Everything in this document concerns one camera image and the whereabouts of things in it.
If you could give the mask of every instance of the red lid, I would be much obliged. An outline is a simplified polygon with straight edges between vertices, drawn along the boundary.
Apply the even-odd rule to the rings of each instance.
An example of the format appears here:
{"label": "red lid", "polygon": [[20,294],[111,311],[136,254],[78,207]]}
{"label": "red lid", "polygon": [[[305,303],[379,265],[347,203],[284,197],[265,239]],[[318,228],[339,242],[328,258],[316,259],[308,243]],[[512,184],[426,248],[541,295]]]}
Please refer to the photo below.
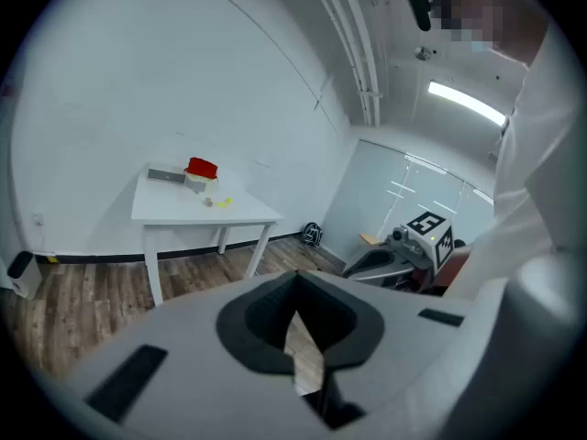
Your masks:
{"label": "red lid", "polygon": [[214,163],[210,163],[210,161],[206,161],[205,159],[192,157],[190,158],[190,165],[184,171],[189,172],[190,174],[204,176],[209,180],[215,180],[218,167]]}

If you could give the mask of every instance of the pipe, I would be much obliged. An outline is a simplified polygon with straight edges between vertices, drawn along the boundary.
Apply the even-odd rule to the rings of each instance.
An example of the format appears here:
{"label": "pipe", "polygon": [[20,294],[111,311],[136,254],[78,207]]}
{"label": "pipe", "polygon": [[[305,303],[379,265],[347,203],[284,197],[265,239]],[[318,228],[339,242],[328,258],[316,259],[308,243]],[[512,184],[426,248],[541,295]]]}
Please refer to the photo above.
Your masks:
{"label": "pipe", "polygon": [[[349,23],[349,19],[340,3],[340,0],[330,0],[332,5],[334,6],[336,14],[338,14],[338,18],[340,19],[340,24],[342,25],[343,32],[346,36],[347,41],[349,42],[350,52],[352,54],[352,59],[354,60],[354,66],[357,69],[357,73],[359,75],[359,83],[360,88],[359,90],[364,92],[367,91],[367,79],[365,77],[365,70],[363,69],[362,61],[360,60],[360,52],[359,47],[357,46],[357,42],[355,41],[355,37],[352,32],[352,27]],[[364,100],[367,112],[367,125],[371,125],[371,110],[369,105],[369,100]]]}
{"label": "pipe", "polygon": [[[347,39],[345,38],[344,33],[342,32],[342,28],[340,27],[340,23],[338,23],[338,19],[337,19],[336,15],[334,14],[332,7],[330,6],[330,3],[327,0],[320,0],[320,1],[322,2],[322,5],[326,9],[328,16],[330,17],[330,21],[332,21],[332,24],[334,25],[334,28],[336,29],[336,31],[338,33],[338,37],[340,38],[340,42],[342,42],[342,47],[345,49],[345,53],[347,54],[347,57],[349,58],[350,68],[352,69],[352,74],[355,78],[355,83],[357,84],[357,88],[360,91],[359,73],[357,72],[357,67],[355,66],[355,61],[353,60],[352,54],[350,53],[349,44],[347,42]],[[367,124],[367,108],[368,108],[368,106],[365,104],[365,100],[363,99],[362,96],[360,96],[360,105],[363,110],[363,120],[365,121],[365,124]]]}
{"label": "pipe", "polygon": [[[363,12],[360,10],[359,0],[348,0],[350,6],[350,12],[355,18],[355,23],[359,29],[360,40],[363,44],[365,56],[367,57],[367,67],[369,69],[369,78],[371,78],[371,90],[375,93],[379,92],[379,84],[377,83],[377,71],[375,69],[375,59],[373,57],[373,47],[371,46],[371,39],[369,38],[369,30],[367,29],[367,23],[365,23],[365,17]],[[375,107],[375,126],[379,127],[381,122],[381,115],[379,110],[379,98],[373,98],[373,104]]]}

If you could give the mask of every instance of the small box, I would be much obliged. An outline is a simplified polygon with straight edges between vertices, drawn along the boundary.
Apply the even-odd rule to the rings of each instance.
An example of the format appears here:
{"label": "small box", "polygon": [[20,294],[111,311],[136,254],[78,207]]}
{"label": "small box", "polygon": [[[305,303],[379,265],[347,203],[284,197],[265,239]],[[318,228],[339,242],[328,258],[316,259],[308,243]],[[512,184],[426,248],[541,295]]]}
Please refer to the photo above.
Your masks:
{"label": "small box", "polygon": [[403,225],[434,263],[436,275],[455,248],[450,220],[428,211]]}
{"label": "small box", "polygon": [[185,187],[191,189],[196,194],[210,192],[214,185],[216,185],[216,180],[211,180],[205,178],[204,176],[198,176],[197,174],[190,174],[189,172],[185,173]]}

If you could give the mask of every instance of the ceiling light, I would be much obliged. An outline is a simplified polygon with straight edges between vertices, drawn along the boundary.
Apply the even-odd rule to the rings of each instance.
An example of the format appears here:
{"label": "ceiling light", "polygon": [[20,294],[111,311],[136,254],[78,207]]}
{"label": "ceiling light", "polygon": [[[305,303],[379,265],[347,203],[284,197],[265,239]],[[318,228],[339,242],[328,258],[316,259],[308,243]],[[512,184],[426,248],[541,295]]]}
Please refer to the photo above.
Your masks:
{"label": "ceiling light", "polygon": [[486,193],[481,192],[479,189],[474,189],[473,192],[481,197],[484,201],[487,201],[489,204],[493,205],[493,199]]}
{"label": "ceiling light", "polygon": [[482,103],[472,96],[469,96],[468,94],[453,90],[452,88],[448,88],[443,84],[430,82],[430,86],[428,86],[428,92],[437,94],[438,96],[442,96],[443,98],[447,98],[450,101],[454,101],[455,103],[459,103],[460,105],[468,107],[480,115],[492,120],[498,126],[502,126],[505,122],[505,115],[499,111],[496,111],[492,107]]}
{"label": "ceiling light", "polygon": [[395,184],[396,186],[400,186],[402,189],[406,189],[407,191],[409,191],[410,193],[415,193],[414,189],[410,189],[407,186],[403,186],[402,184],[400,184],[399,182],[395,182],[392,181],[392,184]]}
{"label": "ceiling light", "polygon": [[404,197],[398,193],[388,191],[389,194],[397,195],[400,199],[404,199]]}
{"label": "ceiling light", "polygon": [[432,171],[439,172],[440,174],[447,174],[446,170],[442,170],[438,166],[434,166],[433,164],[430,164],[427,161],[423,161],[422,159],[410,157],[409,155],[405,155],[405,159],[410,160],[413,163],[416,163],[418,165],[426,166],[427,168],[431,169]]}

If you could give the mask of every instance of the white wall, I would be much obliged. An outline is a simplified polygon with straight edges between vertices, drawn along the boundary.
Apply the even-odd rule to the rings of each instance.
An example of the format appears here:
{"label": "white wall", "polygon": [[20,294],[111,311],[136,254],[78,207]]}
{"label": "white wall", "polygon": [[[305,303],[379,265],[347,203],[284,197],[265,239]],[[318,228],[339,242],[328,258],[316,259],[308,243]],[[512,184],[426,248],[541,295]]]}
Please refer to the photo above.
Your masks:
{"label": "white wall", "polygon": [[[192,156],[219,164],[220,181],[236,173],[280,212],[274,235],[322,221],[348,121],[332,93],[315,110],[327,73],[279,1],[231,1],[53,2],[23,48],[12,138],[33,250],[141,252],[129,219],[138,171]],[[236,229],[229,242],[259,232]],[[212,246],[214,234],[178,228],[159,248]]]}
{"label": "white wall", "polygon": [[14,63],[0,84],[0,287],[12,288],[7,269],[24,245],[14,213],[13,183],[10,171],[10,137],[20,91],[22,67]]}
{"label": "white wall", "polygon": [[380,128],[353,126],[346,137],[342,158],[344,165],[338,166],[337,184],[342,180],[344,170],[347,168],[350,157],[357,146],[357,142],[367,140],[372,143],[397,149],[417,155],[423,159],[436,163],[442,168],[462,178],[469,184],[484,191],[493,197],[495,183],[495,171],[485,164],[469,158],[460,151],[451,149],[441,143],[427,137],[410,133],[407,129],[397,126],[381,126]]}

